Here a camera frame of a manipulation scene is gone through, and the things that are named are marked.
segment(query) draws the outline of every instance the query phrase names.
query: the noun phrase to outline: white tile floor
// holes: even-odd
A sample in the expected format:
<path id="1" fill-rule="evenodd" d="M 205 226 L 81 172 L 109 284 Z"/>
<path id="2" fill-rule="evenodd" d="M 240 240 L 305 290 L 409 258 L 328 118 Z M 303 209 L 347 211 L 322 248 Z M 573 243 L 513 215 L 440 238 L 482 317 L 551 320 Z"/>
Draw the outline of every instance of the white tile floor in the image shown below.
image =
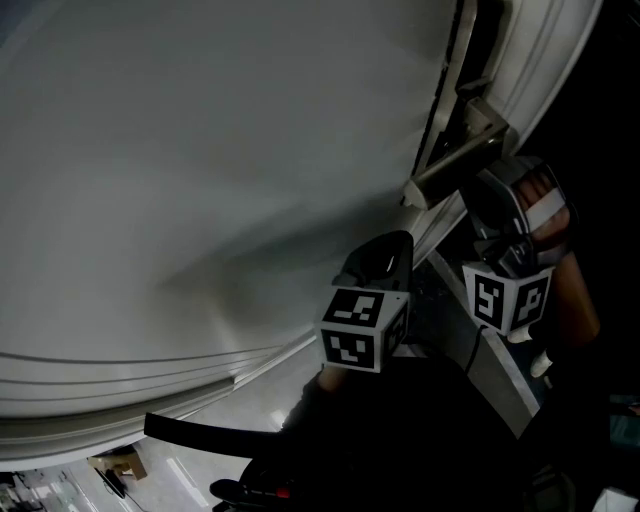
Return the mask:
<path id="1" fill-rule="evenodd" d="M 300 399 L 302 387 L 320 370 L 322 357 L 315 344 L 301 350 L 230 396 L 211 404 L 188 421 L 275 432 Z M 149 512 L 211 510 L 219 500 L 209 485 L 221 478 L 238 479 L 248 459 L 204 453 L 146 438 L 135 445 L 148 476 L 125 481 L 128 492 Z M 62 466 L 82 489 L 74 501 L 78 512 L 136 512 L 130 498 L 109 494 L 85 461 Z"/>

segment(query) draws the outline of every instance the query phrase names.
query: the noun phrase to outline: black cable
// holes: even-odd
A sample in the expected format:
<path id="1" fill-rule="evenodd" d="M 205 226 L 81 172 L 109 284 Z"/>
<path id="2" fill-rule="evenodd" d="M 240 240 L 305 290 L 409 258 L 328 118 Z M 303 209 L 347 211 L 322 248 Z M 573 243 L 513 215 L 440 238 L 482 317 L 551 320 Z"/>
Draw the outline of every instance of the black cable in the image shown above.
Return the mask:
<path id="1" fill-rule="evenodd" d="M 469 375 L 469 370 L 471 369 L 471 365 L 476 358 L 476 354 L 478 353 L 478 347 L 480 346 L 480 334 L 486 328 L 486 325 L 481 325 L 478 327 L 478 331 L 476 332 L 476 342 L 473 345 L 473 350 L 471 351 L 471 357 L 469 358 L 469 362 L 467 363 L 467 367 L 464 369 L 464 373 Z"/>
<path id="2" fill-rule="evenodd" d="M 140 506 L 140 503 L 138 503 L 136 500 L 134 500 L 134 499 L 131 497 L 131 494 L 129 494 L 127 491 L 124 491 L 124 493 L 129 497 L 129 499 L 130 499 L 131 501 L 133 501 L 133 502 L 137 505 L 137 507 L 138 507 L 140 510 L 142 510 L 142 512 L 147 512 L 145 509 L 143 509 L 143 508 Z"/>

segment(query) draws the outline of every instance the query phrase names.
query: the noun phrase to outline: floor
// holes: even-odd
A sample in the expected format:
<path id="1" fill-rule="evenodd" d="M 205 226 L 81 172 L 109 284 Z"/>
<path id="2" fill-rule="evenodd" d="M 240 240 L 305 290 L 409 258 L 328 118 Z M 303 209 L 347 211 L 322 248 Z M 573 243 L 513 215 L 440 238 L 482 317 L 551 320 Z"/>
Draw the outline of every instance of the floor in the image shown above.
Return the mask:
<path id="1" fill-rule="evenodd" d="M 475 338 L 474 324 L 429 263 L 416 270 L 414 281 L 416 317 L 413 334 L 418 334 L 425 346 L 435 346 L 464 366 Z M 411 355 L 408 347 L 401 349 L 405 355 Z M 313 343 L 230 396 L 192 415 L 189 421 L 275 432 L 299 400 L 304 384 L 320 370 L 321 363 L 320 347 Z M 469 377 L 512 431 L 519 435 L 530 415 L 484 340 Z M 69 512 L 132 512 L 140 508 L 153 512 L 210 510 L 218 500 L 209 493 L 209 485 L 222 478 L 238 479 L 249 462 L 248 459 L 199 452 L 150 438 L 136 443 L 135 447 L 148 477 L 138 482 L 125 481 L 131 496 L 126 500 L 111 494 L 87 461 L 81 460 L 49 468 L 40 474 L 33 472 L 33 478 L 45 482 L 39 489 L 46 488 L 47 480 L 57 482 L 57 487 L 51 485 L 54 492 L 41 501 L 48 510 Z M 62 498 L 58 490 L 62 488 L 60 482 L 66 482 L 66 479 L 76 485 L 67 485 Z"/>

